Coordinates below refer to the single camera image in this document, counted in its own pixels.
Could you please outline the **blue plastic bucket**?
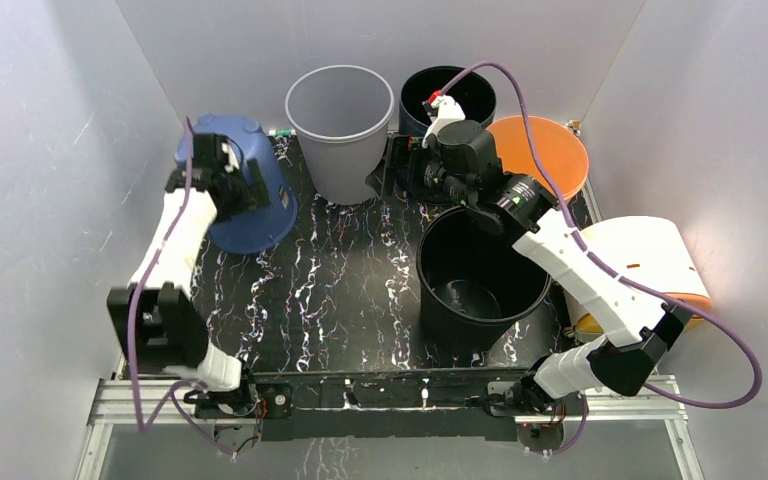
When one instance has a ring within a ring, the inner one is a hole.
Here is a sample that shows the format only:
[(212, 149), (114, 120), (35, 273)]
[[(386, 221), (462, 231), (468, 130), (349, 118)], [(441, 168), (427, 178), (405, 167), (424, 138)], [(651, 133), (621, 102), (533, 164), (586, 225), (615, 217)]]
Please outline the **blue plastic bucket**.
[(186, 169), (194, 151), (192, 185), (217, 207), (208, 233), (234, 254), (254, 254), (279, 243), (296, 221), (297, 202), (261, 124), (240, 115), (203, 114), (178, 144), (175, 162)]

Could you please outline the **grey plastic bucket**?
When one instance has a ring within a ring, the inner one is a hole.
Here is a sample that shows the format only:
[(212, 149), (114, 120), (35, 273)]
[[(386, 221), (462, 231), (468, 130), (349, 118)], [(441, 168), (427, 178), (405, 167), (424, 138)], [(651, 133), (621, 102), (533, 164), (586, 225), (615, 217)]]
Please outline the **grey plastic bucket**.
[(391, 86), (365, 67), (321, 67), (292, 84), (285, 113), (322, 198), (354, 205), (374, 196), (366, 177), (384, 153), (394, 109)]

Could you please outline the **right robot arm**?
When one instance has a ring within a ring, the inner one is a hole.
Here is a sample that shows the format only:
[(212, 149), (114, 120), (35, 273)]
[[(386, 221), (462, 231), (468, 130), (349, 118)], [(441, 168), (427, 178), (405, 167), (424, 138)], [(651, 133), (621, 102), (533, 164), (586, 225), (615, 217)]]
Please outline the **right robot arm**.
[(414, 191), (441, 195), (478, 228), (535, 263), (602, 327), (596, 339), (538, 360), (518, 391), (537, 414), (563, 397), (607, 387), (635, 396), (692, 317), (688, 304), (629, 286), (597, 262), (560, 200), (538, 180), (507, 173), (490, 132), (473, 120), (438, 118), (423, 137), (390, 134), (367, 178), (382, 197), (405, 171)]

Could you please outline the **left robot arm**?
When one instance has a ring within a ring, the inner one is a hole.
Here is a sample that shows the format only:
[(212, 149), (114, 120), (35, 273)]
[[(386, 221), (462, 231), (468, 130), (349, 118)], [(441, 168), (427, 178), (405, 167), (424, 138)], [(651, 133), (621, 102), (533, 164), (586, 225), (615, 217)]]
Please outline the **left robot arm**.
[(193, 133), (182, 165), (170, 172), (153, 238), (130, 280), (106, 306), (139, 402), (142, 366), (178, 377), (187, 402), (217, 415), (248, 417), (261, 399), (241, 360), (211, 340), (192, 301), (196, 257), (212, 226), (268, 205), (262, 182), (242, 174), (227, 135)]

